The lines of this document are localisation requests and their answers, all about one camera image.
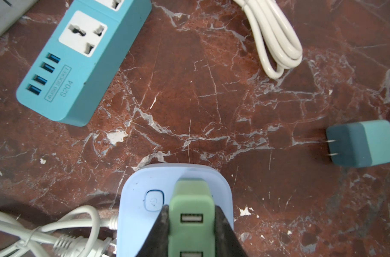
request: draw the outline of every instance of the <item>universal socket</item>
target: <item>universal socket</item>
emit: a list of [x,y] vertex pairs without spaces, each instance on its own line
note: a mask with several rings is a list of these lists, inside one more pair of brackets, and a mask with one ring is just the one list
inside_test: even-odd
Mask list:
[[125,0],[95,0],[114,11],[118,11]]
[[59,42],[90,57],[101,42],[108,26],[91,16],[76,11],[59,36]]

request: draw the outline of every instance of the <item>power strip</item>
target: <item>power strip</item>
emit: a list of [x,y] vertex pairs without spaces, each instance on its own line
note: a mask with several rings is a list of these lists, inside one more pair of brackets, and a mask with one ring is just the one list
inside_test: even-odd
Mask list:
[[19,85],[18,101],[85,126],[151,8],[150,0],[74,0]]

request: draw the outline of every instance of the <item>teal power adapter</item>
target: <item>teal power adapter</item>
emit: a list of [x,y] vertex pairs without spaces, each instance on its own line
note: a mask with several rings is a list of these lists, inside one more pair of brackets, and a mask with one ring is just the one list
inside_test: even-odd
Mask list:
[[19,85],[18,101],[85,126],[151,8],[150,0],[74,0]]
[[370,167],[390,162],[390,123],[385,120],[334,125],[326,130],[333,163]]

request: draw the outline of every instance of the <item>white cable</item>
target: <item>white cable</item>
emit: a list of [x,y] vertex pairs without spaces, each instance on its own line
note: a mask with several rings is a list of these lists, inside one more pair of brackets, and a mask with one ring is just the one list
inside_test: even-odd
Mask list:
[[[270,78],[278,79],[285,69],[294,68],[301,63],[302,45],[275,0],[234,1],[242,7],[249,20],[259,59]],[[265,43],[277,64],[276,71],[269,62]]]
[[[18,228],[23,228],[22,224],[19,223],[16,219],[13,219],[11,216],[2,212],[0,212],[0,222],[15,225]],[[20,248],[19,245],[20,245],[20,241],[16,242],[15,244],[12,244],[11,246],[5,248],[4,250],[1,250],[0,257],[7,256],[8,254],[12,253],[16,249],[19,249]],[[34,241],[29,241],[26,247],[19,249],[14,254],[12,254],[11,257],[20,257],[24,255],[28,250],[31,250],[32,253],[35,255],[35,257],[49,257],[49,254],[46,252],[46,250],[43,249],[41,245],[39,245],[37,242]]]
[[[81,213],[88,213],[91,218],[71,220],[76,215]],[[77,242],[79,242],[79,245],[71,245],[71,250],[59,248],[56,249],[60,253],[63,253],[62,256],[87,257],[90,253],[99,253],[100,251],[97,251],[97,248],[102,248],[102,246],[105,245],[103,244],[103,241],[97,239],[99,228],[109,227],[110,229],[117,229],[117,225],[117,216],[112,216],[110,219],[100,219],[98,211],[92,206],[81,206],[76,208],[59,219],[57,222],[44,225],[34,230],[25,229],[22,224],[13,219],[11,216],[0,212],[0,231],[21,238],[21,240],[18,242],[1,250],[0,257],[5,257],[10,254],[12,254],[10,257],[20,257],[28,250],[31,250],[36,257],[49,257],[49,254],[39,243],[61,245],[63,242],[60,241],[67,240],[65,237],[57,238],[50,235],[50,233],[57,229],[91,227],[89,238],[82,239],[81,241],[78,240]]]

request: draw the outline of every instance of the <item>brown marble table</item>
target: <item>brown marble table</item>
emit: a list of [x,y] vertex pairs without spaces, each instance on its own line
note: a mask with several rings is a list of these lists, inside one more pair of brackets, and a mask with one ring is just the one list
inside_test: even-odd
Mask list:
[[228,180],[251,257],[390,256],[390,164],[343,169],[322,142],[333,124],[390,121],[390,0],[278,0],[304,47],[279,80],[234,2],[154,0],[85,127],[15,97],[70,3],[40,0],[0,38],[1,210],[43,224],[115,209],[144,165],[204,164]]

